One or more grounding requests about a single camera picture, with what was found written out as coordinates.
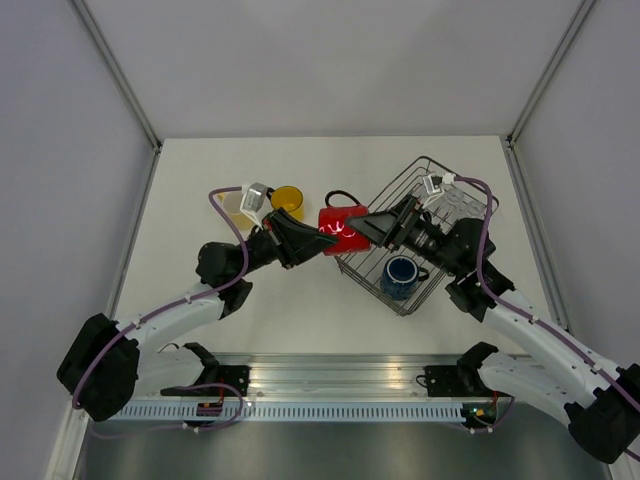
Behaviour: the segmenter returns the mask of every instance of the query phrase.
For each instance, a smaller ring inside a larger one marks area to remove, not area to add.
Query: blue mug
[[[380,278],[380,288],[392,300],[409,300],[418,288],[418,283],[427,278],[429,271],[426,268],[419,267],[409,257],[399,255],[385,264]]]

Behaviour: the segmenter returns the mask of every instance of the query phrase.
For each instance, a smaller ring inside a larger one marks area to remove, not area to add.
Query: white table surface
[[[497,245],[492,262],[548,311],[498,137],[243,138],[165,142],[118,316],[161,305],[197,282],[204,243],[237,243],[208,202],[212,189],[253,181],[295,185],[305,194],[306,223],[316,225],[327,191],[348,190],[368,203],[420,155],[489,183],[501,201],[490,229]],[[330,257],[290,271],[275,262],[247,279],[254,288],[240,311],[180,340],[212,352],[456,354],[485,341],[522,353],[458,311],[444,290],[446,278],[406,317],[340,275]]]

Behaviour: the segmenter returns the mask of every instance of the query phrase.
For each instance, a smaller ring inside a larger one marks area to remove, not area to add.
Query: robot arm
[[[133,395],[214,383],[217,361],[198,344],[158,350],[238,310],[253,287],[243,278],[233,283],[243,272],[275,260],[293,268],[336,242],[335,237],[299,223],[280,209],[267,214],[262,228],[256,227],[244,245],[207,243],[198,254],[196,273],[201,283],[146,314],[117,321],[103,314],[91,317],[58,369],[58,380],[74,395],[74,406],[95,421],[116,414]]]
[[[483,187],[488,198],[484,220],[464,218],[444,233],[426,211],[428,197],[423,202],[408,194],[389,210],[346,223],[378,247],[406,247],[455,277],[446,287],[452,302],[516,342],[544,367],[532,368],[481,343],[458,362],[465,385],[530,403],[567,425],[592,456],[613,463],[640,434],[640,367],[622,369],[540,318],[513,282],[488,261],[496,249],[488,235],[493,200],[488,186],[447,176],[425,177],[427,192],[442,194],[442,183],[454,180]]]

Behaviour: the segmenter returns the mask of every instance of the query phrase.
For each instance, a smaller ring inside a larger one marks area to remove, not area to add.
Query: wire basket
[[[373,199],[368,205],[369,213],[392,207],[408,193],[416,196],[425,194],[422,177],[429,173],[442,175],[447,172],[456,173],[432,158],[426,156],[417,158]],[[444,195],[427,208],[431,213],[432,222],[440,225],[444,233],[447,233],[460,218],[484,217],[486,199],[484,192],[479,188],[466,184],[462,187],[445,185],[444,190]],[[493,212],[495,212],[499,201],[495,196],[493,200]],[[398,255],[412,258],[418,266],[429,271],[429,278],[419,284],[408,300],[403,301],[393,300],[380,288],[380,278],[385,264],[390,258]],[[348,275],[356,283],[362,285],[368,292],[400,316],[410,315],[415,312],[445,277],[445,272],[406,247],[401,247],[394,252],[385,248],[374,247],[368,252],[338,255],[335,258],[343,274]]]

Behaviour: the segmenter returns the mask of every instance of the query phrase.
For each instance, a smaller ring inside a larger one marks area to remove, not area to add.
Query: red mug
[[[334,207],[329,199],[334,195],[343,195],[350,198],[356,205],[351,207]],[[325,208],[318,215],[318,230],[321,233],[335,235],[340,239],[324,251],[325,255],[342,255],[343,253],[366,252],[371,248],[371,242],[358,232],[345,224],[347,218],[367,215],[369,209],[362,205],[353,195],[342,190],[333,190],[327,193],[324,199]]]

